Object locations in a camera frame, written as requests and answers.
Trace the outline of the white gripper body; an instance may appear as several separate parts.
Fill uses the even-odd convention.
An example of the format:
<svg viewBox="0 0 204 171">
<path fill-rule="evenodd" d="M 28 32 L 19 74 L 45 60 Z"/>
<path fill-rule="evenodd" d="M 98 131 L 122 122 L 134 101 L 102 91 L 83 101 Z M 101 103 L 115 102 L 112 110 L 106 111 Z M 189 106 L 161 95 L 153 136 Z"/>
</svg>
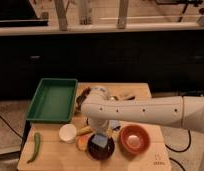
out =
<svg viewBox="0 0 204 171">
<path fill-rule="evenodd" d="M 109 121 L 103 119 L 89 118 L 88 124 L 96 134 L 102 135 L 106 134 L 109 127 Z"/>
</svg>

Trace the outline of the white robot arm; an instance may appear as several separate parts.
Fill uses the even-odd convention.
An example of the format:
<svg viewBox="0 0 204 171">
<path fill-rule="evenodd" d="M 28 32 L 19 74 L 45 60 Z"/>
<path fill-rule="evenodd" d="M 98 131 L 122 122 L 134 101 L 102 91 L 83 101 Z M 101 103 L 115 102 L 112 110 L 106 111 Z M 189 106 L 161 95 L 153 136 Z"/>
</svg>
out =
<svg viewBox="0 0 204 171">
<path fill-rule="evenodd" d="M 81 111 L 94 120 L 122 120 L 204 133 L 204 97 L 173 96 L 113 101 L 90 93 Z"/>
</svg>

